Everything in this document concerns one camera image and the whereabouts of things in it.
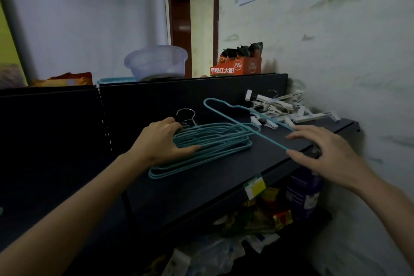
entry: price tag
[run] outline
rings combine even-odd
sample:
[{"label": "price tag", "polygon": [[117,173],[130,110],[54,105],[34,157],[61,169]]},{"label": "price tag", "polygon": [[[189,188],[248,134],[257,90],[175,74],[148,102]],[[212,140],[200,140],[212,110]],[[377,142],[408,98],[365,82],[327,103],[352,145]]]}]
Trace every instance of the price tag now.
[{"label": "price tag", "polygon": [[262,175],[258,174],[253,179],[246,182],[243,185],[243,188],[246,190],[249,200],[252,200],[255,196],[259,195],[266,189],[266,184],[262,178]]}]

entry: red box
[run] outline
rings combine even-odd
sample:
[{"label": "red box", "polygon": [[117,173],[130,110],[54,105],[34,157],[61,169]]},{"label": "red box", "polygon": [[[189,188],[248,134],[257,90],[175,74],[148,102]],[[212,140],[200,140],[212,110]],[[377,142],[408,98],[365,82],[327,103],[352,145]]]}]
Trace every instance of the red box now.
[{"label": "red box", "polygon": [[262,59],[247,57],[211,67],[210,76],[260,74],[261,71]]}]

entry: hand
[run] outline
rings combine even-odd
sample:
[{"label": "hand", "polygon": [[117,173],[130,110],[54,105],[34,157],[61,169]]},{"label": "hand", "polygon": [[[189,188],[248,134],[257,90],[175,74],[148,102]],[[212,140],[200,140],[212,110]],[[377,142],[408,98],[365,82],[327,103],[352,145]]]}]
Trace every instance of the hand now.
[{"label": "hand", "polygon": [[142,129],[140,136],[128,151],[130,157],[145,160],[149,166],[176,160],[194,154],[198,145],[178,148],[173,142],[174,133],[182,128],[173,117],[153,122]]},{"label": "hand", "polygon": [[318,159],[287,150],[287,155],[295,162],[353,191],[357,190],[361,181],[375,176],[365,161],[339,135],[316,126],[295,126],[294,129],[297,131],[289,134],[288,139],[306,138],[317,143],[322,150]]}]

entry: stack of hangers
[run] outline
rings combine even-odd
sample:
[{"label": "stack of hangers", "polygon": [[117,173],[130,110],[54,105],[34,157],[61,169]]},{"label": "stack of hangers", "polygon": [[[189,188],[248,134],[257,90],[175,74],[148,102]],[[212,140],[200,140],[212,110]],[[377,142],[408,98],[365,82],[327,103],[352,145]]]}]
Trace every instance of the stack of hangers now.
[{"label": "stack of hangers", "polygon": [[234,122],[231,123],[214,123],[214,124],[203,124],[196,125],[191,128],[181,130],[173,137],[175,145],[179,148],[188,147],[191,145],[200,145],[201,148],[191,157],[185,158],[180,161],[175,161],[166,165],[154,166],[149,170],[149,177],[151,179],[161,179],[173,174],[180,173],[184,170],[199,166],[221,157],[231,155],[233,153],[242,151],[251,146],[249,136],[257,134],[260,137],[276,144],[277,146],[287,150],[287,148],[276,141],[262,135],[260,133],[260,127],[257,127],[251,123],[241,123],[237,120],[224,115],[220,111],[207,105],[207,101],[214,100],[216,102],[223,103],[231,108],[241,108],[248,110],[252,113],[256,113],[263,116],[266,119],[271,120],[277,125],[281,125],[289,130],[294,131],[291,127],[281,124],[276,120],[273,120],[262,113],[255,110],[243,107],[233,106],[229,103],[218,100],[216,98],[207,98],[204,100],[204,106],[208,109],[218,113],[224,118]]}]

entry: white curtain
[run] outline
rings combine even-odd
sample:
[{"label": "white curtain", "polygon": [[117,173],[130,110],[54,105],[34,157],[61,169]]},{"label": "white curtain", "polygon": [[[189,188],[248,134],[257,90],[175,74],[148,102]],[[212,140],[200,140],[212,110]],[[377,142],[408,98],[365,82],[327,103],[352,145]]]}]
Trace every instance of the white curtain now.
[{"label": "white curtain", "polygon": [[30,78],[132,76],[133,50],[167,44],[164,0],[6,0]]}]

